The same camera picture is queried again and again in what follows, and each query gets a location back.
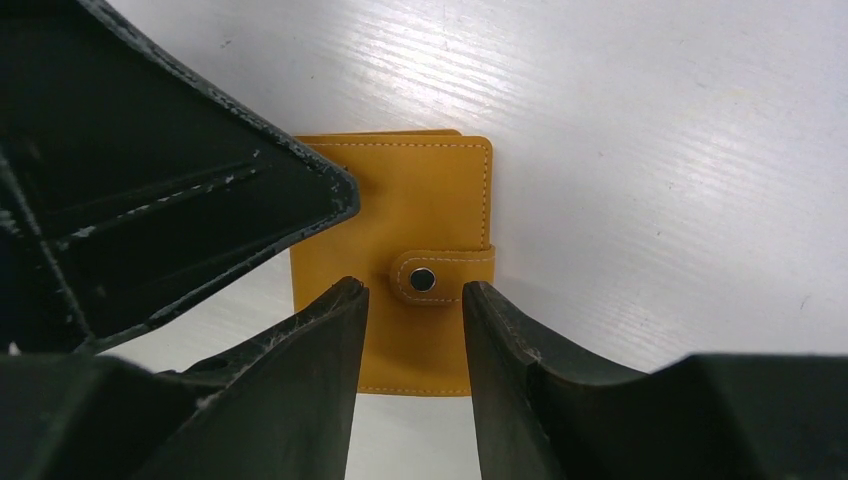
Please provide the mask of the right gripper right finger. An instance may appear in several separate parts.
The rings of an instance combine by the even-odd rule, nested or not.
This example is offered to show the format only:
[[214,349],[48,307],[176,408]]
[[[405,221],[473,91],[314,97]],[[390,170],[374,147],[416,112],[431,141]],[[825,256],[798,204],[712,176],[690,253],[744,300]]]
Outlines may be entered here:
[[577,388],[624,383],[642,372],[604,358],[525,314],[484,281],[462,290],[466,356],[481,476],[568,479],[560,403],[548,380]]

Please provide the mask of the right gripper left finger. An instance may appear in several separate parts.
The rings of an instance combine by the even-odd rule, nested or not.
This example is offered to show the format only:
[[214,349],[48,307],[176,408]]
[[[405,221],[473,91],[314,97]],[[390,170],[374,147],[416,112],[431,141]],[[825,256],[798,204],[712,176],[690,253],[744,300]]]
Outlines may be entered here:
[[160,373],[196,406],[135,478],[344,478],[368,305],[345,277],[254,337]]

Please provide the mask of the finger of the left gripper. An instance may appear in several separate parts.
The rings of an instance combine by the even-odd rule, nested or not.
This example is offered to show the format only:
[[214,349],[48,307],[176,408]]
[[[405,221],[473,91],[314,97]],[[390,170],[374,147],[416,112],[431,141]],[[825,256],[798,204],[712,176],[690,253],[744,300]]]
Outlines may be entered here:
[[360,208],[105,1],[1,5],[1,343],[97,353]]

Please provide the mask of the yellow leather card holder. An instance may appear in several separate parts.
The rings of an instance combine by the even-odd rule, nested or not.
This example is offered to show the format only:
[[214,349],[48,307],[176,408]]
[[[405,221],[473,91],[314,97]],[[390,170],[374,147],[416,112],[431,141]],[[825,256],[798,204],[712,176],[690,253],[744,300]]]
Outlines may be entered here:
[[494,279],[491,142],[450,129],[303,142],[354,176],[361,207],[291,249],[295,307],[344,277],[360,280],[369,307],[359,391],[469,395],[461,293]]

